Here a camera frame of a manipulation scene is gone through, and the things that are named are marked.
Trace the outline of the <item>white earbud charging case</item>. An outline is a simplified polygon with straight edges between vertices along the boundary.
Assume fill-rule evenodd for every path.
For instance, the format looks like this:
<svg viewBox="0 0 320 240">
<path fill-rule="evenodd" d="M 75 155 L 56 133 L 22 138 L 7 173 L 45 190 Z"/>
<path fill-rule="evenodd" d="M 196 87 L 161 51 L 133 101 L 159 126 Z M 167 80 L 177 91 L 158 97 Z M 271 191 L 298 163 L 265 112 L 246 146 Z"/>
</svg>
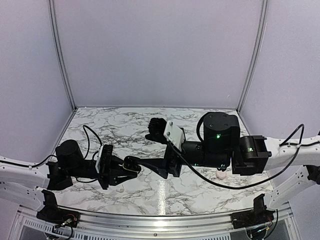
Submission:
<svg viewBox="0 0 320 240">
<path fill-rule="evenodd" d="M 220 179 L 223 180 L 227 177 L 227 173 L 225 171 L 216 171 L 215 172 L 215 176 Z"/>
</svg>

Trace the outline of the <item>aluminium front rail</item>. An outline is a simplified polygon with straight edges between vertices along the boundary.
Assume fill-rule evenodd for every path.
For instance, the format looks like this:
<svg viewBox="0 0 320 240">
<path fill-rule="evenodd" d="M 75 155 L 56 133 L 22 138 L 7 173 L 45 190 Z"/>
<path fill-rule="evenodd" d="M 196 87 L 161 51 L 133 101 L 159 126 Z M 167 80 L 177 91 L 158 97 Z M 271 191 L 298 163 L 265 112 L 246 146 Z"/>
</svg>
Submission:
<svg viewBox="0 0 320 240">
<path fill-rule="evenodd" d="M 248 225 L 234 212 L 181 216 L 145 216 L 74 210 L 77 225 L 55 228 L 37 213 L 20 206 L 8 232 L 10 240 L 299 240 L 289 205 L 273 220 Z"/>
</svg>

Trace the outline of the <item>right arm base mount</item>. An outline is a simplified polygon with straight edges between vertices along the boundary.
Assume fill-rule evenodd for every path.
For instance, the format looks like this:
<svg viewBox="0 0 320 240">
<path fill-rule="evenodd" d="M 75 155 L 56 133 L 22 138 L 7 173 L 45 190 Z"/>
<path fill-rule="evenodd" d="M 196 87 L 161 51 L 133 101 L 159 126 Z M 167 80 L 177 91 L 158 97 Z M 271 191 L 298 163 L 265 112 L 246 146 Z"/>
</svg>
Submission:
<svg viewBox="0 0 320 240">
<path fill-rule="evenodd" d="M 268 210 L 262 193 L 253 199 L 253 208 L 231 214 L 234 229 L 245 228 L 249 240 L 265 240 L 273 226 L 274 210 Z"/>
</svg>

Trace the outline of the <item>black earbud charging case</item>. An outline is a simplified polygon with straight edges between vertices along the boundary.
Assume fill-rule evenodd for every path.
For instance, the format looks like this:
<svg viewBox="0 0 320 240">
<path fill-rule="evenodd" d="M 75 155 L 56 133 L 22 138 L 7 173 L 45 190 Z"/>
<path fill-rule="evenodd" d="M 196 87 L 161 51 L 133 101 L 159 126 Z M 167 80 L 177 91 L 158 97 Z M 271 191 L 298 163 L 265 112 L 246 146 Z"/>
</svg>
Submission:
<svg viewBox="0 0 320 240">
<path fill-rule="evenodd" d="M 135 173 L 140 173 L 142 168 L 141 166 L 138 164 L 138 161 L 140 160 L 140 158 L 135 157 L 135 156 L 126 156 L 123 160 L 123 164 L 122 167 L 127 170 L 127 171 L 131 171 L 131 172 L 135 172 Z"/>
</svg>

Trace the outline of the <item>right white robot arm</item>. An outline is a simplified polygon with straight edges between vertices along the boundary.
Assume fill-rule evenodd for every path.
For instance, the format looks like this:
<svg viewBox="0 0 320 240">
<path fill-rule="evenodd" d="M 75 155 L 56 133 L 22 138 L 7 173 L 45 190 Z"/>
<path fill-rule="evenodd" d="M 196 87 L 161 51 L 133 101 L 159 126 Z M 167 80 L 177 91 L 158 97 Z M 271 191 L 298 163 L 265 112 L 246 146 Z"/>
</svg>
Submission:
<svg viewBox="0 0 320 240">
<path fill-rule="evenodd" d="M 298 170 L 270 193 L 253 201 L 247 219 L 258 224 L 290 198 L 320 182 L 320 138 L 275 139 L 262 135 L 240 135 L 239 120 L 224 112 L 208 112 L 196 125 L 198 141 L 188 141 L 185 132 L 172 121 L 152 118 L 146 138 L 166 145 L 164 157 L 137 161 L 162 178 L 178 177 L 181 167 L 215 168 L 225 171 L 231 167 L 234 175 L 253 176 L 279 168 L 284 173 L 290 166 Z"/>
</svg>

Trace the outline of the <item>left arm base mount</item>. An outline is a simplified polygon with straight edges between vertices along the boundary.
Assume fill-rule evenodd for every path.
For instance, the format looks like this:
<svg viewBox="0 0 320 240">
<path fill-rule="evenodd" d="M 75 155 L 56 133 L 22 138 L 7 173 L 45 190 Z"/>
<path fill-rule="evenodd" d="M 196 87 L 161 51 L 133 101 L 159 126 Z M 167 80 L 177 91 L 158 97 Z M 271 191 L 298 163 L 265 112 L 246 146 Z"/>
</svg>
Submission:
<svg viewBox="0 0 320 240">
<path fill-rule="evenodd" d="M 79 223 L 80 213 L 78 211 L 58 207 L 57 199 L 53 192 L 44 189 L 41 193 L 44 197 L 43 207 L 37 212 L 36 217 L 40 220 L 53 223 L 52 233 L 60 228 L 70 228 L 68 237 L 60 236 L 56 238 L 45 233 L 46 238 L 48 240 L 71 240 L 74 236 L 74 228 L 76 228 Z"/>
</svg>

